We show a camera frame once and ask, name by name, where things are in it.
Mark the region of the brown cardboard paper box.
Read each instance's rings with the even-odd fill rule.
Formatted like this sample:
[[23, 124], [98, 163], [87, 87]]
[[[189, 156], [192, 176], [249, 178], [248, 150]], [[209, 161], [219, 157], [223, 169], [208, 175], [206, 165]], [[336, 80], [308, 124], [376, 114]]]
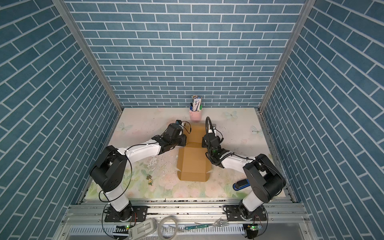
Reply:
[[179, 149], [177, 175], [181, 181], [207, 182], [212, 164], [206, 157], [207, 149], [202, 147], [206, 128], [203, 123], [192, 123], [191, 133], [186, 133], [186, 146]]

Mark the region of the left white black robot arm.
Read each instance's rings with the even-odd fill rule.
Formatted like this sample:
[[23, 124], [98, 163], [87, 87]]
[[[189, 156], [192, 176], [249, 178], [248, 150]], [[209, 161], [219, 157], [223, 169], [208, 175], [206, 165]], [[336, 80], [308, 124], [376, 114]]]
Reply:
[[127, 221], [132, 216], [132, 204], [125, 196], [127, 188], [123, 188], [123, 176], [126, 166], [132, 168], [132, 163], [148, 157], [161, 155], [177, 146], [187, 144], [187, 135], [192, 132], [189, 122], [177, 120], [168, 125], [160, 135], [153, 136], [149, 141], [131, 147], [116, 148], [107, 146], [101, 152], [96, 162], [90, 167], [90, 176], [101, 187], [102, 194], [107, 198], [121, 221]]

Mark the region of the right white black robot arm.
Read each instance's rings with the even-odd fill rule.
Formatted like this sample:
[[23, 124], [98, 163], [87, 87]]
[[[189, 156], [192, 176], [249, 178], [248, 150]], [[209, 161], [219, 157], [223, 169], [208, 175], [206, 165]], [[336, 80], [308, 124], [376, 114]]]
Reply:
[[202, 147], [207, 149], [208, 160], [215, 166], [244, 173], [247, 177], [252, 191], [240, 201], [239, 212], [245, 220], [250, 220], [256, 215], [256, 209], [280, 194], [286, 180], [266, 155], [251, 158], [222, 148], [224, 138], [217, 135], [210, 117], [206, 117], [205, 128]]

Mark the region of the pink pen holder cup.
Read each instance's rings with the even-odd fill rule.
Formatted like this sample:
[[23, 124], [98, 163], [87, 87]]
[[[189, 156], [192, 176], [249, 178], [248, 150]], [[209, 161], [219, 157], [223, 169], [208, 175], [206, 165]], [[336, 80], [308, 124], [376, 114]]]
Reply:
[[203, 111], [202, 110], [200, 110], [200, 111], [192, 111], [192, 110], [190, 110], [189, 114], [190, 114], [190, 120], [192, 122], [200, 122], [202, 120], [202, 116], [203, 116]]

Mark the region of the floral table mat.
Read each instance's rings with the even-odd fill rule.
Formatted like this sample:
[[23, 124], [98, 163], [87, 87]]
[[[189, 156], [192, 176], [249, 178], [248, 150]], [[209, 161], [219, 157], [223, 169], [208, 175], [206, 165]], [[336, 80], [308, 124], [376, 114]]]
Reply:
[[[255, 157], [269, 155], [257, 112], [254, 108], [205, 108], [203, 118], [210, 117], [224, 135], [222, 147], [237, 155]], [[176, 120], [190, 120], [186, 108], [126, 108], [110, 140], [116, 148], [130, 147], [150, 140], [163, 133], [170, 123]], [[149, 157], [127, 165], [123, 188], [130, 199], [189, 199], [189, 198], [228, 198], [242, 199], [250, 188], [240, 191], [233, 184], [246, 176], [231, 169], [214, 166], [207, 182], [181, 181], [177, 176], [179, 150], [173, 149], [159, 156]], [[148, 185], [147, 175], [151, 175], [153, 185]]]

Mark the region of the blue black stapler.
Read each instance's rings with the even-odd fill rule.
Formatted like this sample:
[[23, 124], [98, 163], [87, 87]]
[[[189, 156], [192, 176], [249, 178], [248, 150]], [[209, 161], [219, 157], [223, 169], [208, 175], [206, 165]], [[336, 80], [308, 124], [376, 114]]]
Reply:
[[249, 186], [250, 186], [250, 183], [249, 183], [248, 179], [243, 179], [243, 180], [239, 180], [239, 181], [235, 182], [233, 184], [233, 189], [235, 191], [240, 191], [240, 190], [243, 190]]

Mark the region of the silver fork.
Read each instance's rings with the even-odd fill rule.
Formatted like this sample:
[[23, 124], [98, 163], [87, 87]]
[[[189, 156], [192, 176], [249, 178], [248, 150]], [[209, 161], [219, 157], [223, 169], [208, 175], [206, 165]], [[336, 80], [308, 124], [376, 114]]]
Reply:
[[211, 224], [203, 224], [203, 223], [195, 222], [195, 225], [198, 226], [199, 228], [209, 228], [209, 227], [221, 228], [221, 227], [228, 226], [229, 224], [230, 224], [229, 221], [223, 220], [222, 218], [216, 220]]

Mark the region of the white plastic device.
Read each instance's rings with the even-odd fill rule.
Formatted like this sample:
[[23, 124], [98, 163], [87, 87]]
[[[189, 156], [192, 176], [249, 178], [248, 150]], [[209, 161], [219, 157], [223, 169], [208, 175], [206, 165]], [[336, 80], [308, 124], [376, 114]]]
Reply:
[[155, 219], [145, 220], [129, 230], [130, 240], [139, 240], [153, 234], [157, 230], [157, 221]]

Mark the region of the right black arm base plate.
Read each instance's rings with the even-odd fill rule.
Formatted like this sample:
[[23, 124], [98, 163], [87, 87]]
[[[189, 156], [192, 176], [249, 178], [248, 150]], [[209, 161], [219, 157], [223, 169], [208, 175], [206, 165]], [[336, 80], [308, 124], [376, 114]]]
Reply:
[[222, 209], [229, 222], [239, 221], [266, 221], [268, 219], [267, 212], [263, 205], [254, 211], [248, 211], [244, 206], [224, 205]]

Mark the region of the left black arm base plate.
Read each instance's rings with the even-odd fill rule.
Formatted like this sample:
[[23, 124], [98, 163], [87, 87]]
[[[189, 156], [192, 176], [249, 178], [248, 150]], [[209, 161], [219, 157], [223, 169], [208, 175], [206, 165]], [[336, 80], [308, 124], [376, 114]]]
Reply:
[[107, 223], [143, 222], [146, 220], [147, 213], [148, 206], [127, 206], [121, 212], [107, 206], [103, 211], [104, 221]]

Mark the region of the green handled tool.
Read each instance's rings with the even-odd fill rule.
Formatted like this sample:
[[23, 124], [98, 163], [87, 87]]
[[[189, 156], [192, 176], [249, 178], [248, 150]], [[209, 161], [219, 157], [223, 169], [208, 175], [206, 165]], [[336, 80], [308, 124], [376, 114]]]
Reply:
[[187, 226], [184, 228], [184, 230], [189, 231], [189, 230], [203, 229], [208, 227], [210, 227], [209, 224], [201, 224], [201, 225]]

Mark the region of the aluminium frame rail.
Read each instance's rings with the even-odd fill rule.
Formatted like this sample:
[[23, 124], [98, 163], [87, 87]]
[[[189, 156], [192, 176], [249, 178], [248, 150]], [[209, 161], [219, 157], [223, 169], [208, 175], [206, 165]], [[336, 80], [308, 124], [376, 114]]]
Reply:
[[55, 240], [65, 240], [71, 234], [86, 234], [109, 237], [117, 226], [133, 225], [154, 219], [160, 222], [166, 217], [177, 220], [178, 225], [191, 225], [195, 222], [212, 223], [218, 219], [229, 221], [229, 227], [214, 228], [219, 233], [228, 233], [241, 228], [245, 223], [262, 224], [264, 228], [274, 224], [294, 224], [300, 229], [300, 236], [305, 240], [317, 239], [315, 230], [304, 205], [293, 203], [287, 198], [277, 198], [268, 204], [258, 207], [252, 215], [245, 218], [240, 213], [237, 200], [140, 200], [132, 202], [133, 217], [121, 222], [110, 208], [102, 203], [86, 201], [79, 205], [71, 205], [66, 213]]

